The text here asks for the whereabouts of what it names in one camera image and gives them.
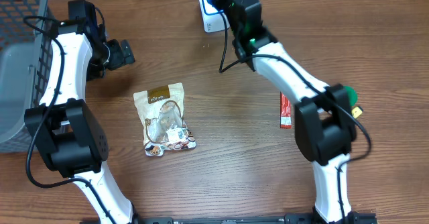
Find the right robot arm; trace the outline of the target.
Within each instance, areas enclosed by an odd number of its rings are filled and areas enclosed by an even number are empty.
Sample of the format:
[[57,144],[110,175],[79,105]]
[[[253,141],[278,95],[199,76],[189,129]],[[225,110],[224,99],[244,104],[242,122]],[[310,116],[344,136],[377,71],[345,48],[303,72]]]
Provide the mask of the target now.
[[238,60],[272,82],[293,105],[296,144],[314,170],[315,221],[351,222],[347,162],[356,129],[347,90],[313,77],[286,52],[264,26],[260,0],[207,1],[226,15]]

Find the brown snack pouch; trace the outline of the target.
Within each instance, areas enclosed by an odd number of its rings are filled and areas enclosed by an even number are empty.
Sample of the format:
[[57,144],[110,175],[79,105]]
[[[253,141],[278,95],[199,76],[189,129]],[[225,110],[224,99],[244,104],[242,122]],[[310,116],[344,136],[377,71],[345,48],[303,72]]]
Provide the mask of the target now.
[[147,156],[166,151],[190,150],[196,140],[184,120],[184,87],[181,82],[133,94],[143,126],[143,148]]

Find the red snack stick packet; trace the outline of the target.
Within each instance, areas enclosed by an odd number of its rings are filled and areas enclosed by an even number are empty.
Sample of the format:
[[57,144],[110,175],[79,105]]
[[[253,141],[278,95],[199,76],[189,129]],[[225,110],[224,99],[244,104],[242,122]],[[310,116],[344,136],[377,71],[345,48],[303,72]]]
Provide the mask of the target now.
[[280,127],[292,128],[292,108],[289,99],[282,93],[280,95]]

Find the green lid jar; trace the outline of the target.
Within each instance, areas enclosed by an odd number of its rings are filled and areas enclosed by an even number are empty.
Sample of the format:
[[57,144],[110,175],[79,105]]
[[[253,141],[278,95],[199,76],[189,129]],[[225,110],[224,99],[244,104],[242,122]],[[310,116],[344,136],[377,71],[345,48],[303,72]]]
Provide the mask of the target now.
[[350,86],[344,86],[344,88],[347,91],[350,106],[354,106],[358,101],[357,92]]

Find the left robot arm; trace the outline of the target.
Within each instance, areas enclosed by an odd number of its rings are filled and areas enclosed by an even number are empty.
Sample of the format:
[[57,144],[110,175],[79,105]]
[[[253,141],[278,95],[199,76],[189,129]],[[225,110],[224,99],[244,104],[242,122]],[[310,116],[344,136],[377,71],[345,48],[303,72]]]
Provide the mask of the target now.
[[133,64],[128,41],[108,40],[100,9],[86,0],[68,2],[68,19],[51,18],[53,56],[48,85],[37,107],[27,109],[32,142],[25,171],[40,188],[74,183],[97,212],[98,223],[138,223],[132,202],[118,187],[107,164],[107,137],[85,102],[86,82],[106,70]]

